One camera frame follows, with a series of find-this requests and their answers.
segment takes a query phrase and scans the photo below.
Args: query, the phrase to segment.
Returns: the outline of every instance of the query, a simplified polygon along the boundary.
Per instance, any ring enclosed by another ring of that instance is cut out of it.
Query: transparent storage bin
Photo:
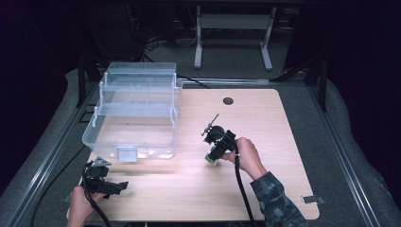
[[[97,156],[120,162],[172,158],[182,88],[175,63],[111,63],[83,143]]]

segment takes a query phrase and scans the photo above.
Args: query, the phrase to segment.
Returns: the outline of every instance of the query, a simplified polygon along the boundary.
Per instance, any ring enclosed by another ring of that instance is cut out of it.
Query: clear plastic container
[[[172,158],[182,88],[175,63],[111,63],[83,143],[120,162]]]

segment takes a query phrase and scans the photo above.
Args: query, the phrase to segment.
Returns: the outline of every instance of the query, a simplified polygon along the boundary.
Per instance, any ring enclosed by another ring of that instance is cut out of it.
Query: hand
[[[76,186],[70,194],[70,210],[68,213],[67,226],[84,226],[86,219],[94,213],[91,203],[85,197],[85,190],[82,186]],[[92,199],[99,202],[105,194],[95,193],[92,194]]]
[[[239,168],[247,172],[253,180],[256,180],[263,176],[268,171],[262,165],[260,161],[259,153],[257,152],[254,143],[245,137],[241,137],[235,140],[239,150]],[[229,160],[232,163],[235,162],[235,152],[225,153],[221,156],[221,159]]]

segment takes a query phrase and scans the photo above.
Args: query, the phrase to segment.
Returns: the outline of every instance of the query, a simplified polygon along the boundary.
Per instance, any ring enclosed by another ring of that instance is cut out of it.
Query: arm
[[[101,193],[92,194],[95,202],[100,201],[105,195]],[[83,227],[86,219],[94,213],[94,208],[85,197],[84,189],[76,186],[71,192],[70,210],[68,212],[67,227]]]
[[[241,155],[239,167],[253,179],[251,186],[265,221],[270,226],[307,226],[304,216],[286,196],[283,185],[262,165],[252,141],[241,137],[236,144]],[[235,153],[225,153],[221,158],[234,162]]]

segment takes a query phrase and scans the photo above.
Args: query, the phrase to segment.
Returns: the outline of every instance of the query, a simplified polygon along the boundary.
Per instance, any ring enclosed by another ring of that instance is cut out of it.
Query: black circular hole
[[[224,104],[226,104],[226,105],[231,105],[231,104],[234,103],[234,100],[233,100],[232,98],[230,98],[230,97],[225,97],[225,98],[223,99],[223,102],[224,102]]]

